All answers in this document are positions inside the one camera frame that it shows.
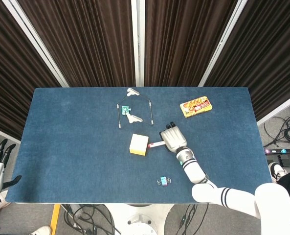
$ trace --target dark curtain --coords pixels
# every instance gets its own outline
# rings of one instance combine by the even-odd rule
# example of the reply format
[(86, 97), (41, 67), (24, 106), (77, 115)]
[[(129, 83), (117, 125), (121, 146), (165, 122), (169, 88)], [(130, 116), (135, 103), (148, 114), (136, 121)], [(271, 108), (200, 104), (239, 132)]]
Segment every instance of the dark curtain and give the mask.
[(236, 0), (146, 0), (145, 85), (197, 86)]
[(0, 1), (0, 130), (21, 139), (35, 88), (59, 86)]
[(249, 0), (205, 85), (248, 87), (257, 120), (288, 100), (290, 0)]
[(131, 0), (18, 2), (70, 86), (135, 86)]

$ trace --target sneaker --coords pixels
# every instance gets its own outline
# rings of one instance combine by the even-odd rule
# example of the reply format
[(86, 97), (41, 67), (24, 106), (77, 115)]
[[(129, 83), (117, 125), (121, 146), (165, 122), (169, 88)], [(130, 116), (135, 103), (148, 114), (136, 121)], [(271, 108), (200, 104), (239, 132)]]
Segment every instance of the sneaker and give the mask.
[(273, 183), (277, 183), (280, 178), (287, 175), (287, 171), (284, 170), (278, 163), (270, 163), (268, 165), (268, 169), (270, 170)]
[(32, 232), (30, 235), (51, 235), (51, 228), (48, 225), (42, 226), (38, 230)]
[(11, 204), (11, 202), (6, 202), (6, 195), (8, 193), (8, 190), (2, 191), (0, 193), (0, 209), (5, 208)]

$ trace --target blue felt mat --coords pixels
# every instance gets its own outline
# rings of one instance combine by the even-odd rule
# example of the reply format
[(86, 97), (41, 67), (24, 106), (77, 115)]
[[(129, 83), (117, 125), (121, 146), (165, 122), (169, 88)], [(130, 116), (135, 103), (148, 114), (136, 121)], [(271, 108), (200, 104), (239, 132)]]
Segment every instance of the blue felt mat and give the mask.
[[(160, 141), (173, 121), (202, 169), (219, 187), (254, 193), (270, 182), (247, 88), (146, 87), (154, 126), (129, 124), (116, 104), (127, 88), (41, 88), (34, 92), (7, 201), (40, 203), (194, 203), (192, 183), (164, 146), (129, 153), (132, 134)], [(210, 112), (185, 118), (183, 102), (208, 96)], [(129, 97), (132, 114), (150, 122), (148, 102)], [(162, 176), (171, 178), (158, 186)]]

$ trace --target marker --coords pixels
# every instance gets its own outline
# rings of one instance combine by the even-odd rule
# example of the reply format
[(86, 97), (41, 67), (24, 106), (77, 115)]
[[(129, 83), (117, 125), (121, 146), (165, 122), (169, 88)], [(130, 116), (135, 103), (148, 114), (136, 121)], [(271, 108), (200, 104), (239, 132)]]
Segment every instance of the marker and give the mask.
[(160, 142), (150, 143), (150, 144), (148, 144), (148, 148), (158, 147), (158, 146), (161, 146), (161, 145), (165, 145), (165, 142), (164, 141), (160, 141)]

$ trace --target yellow cube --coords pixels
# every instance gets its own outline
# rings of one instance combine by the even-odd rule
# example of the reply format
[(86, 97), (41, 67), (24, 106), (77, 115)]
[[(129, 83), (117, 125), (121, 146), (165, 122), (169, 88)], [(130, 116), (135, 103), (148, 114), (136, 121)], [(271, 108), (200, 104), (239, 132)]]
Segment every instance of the yellow cube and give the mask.
[(148, 136), (133, 134), (130, 145), (130, 152), (145, 156), (148, 139), (149, 139)]

